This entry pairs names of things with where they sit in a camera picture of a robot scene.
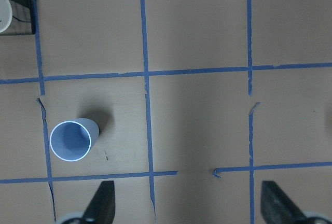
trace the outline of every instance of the cardboard surface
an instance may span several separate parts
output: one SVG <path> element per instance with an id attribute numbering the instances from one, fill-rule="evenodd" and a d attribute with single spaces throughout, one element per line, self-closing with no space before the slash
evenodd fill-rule
<path id="1" fill-rule="evenodd" d="M 247 74 L 150 78 L 154 169 L 248 165 Z"/>
<path id="2" fill-rule="evenodd" d="M 38 77 L 34 36 L 1 36 L 0 50 L 0 79 Z"/>
<path id="3" fill-rule="evenodd" d="M 254 72 L 255 165 L 325 162 L 332 153 L 331 68 Z"/>
<path id="4" fill-rule="evenodd" d="M 246 0 L 146 0 L 150 70 L 247 66 Z"/>
<path id="5" fill-rule="evenodd" d="M 331 0 L 252 0 L 254 65 L 332 62 Z"/>
<path id="6" fill-rule="evenodd" d="M 155 223 L 153 201 L 161 224 L 264 224 L 262 180 L 332 217 L 332 63 L 298 65 L 332 61 L 330 1 L 37 0 L 40 36 L 0 36 L 0 223 L 53 223 L 48 181 L 60 217 L 112 177 L 118 224 Z M 101 129 L 90 153 L 49 155 L 79 117 Z"/>
<path id="7" fill-rule="evenodd" d="M 62 121 L 91 118 L 101 133 L 90 152 L 66 162 L 51 152 L 53 176 L 148 171 L 144 79 L 51 81 L 45 84 L 48 134 Z"/>
<path id="8" fill-rule="evenodd" d="M 1 223 L 54 223 L 48 183 L 0 184 Z"/>
<path id="9" fill-rule="evenodd" d="M 0 85 L 0 179 L 45 177 L 38 83 Z"/>
<path id="10" fill-rule="evenodd" d="M 248 223 L 249 173 L 157 177 L 157 223 Z"/>
<path id="11" fill-rule="evenodd" d="M 44 75 L 143 70 L 140 0 L 38 0 Z"/>

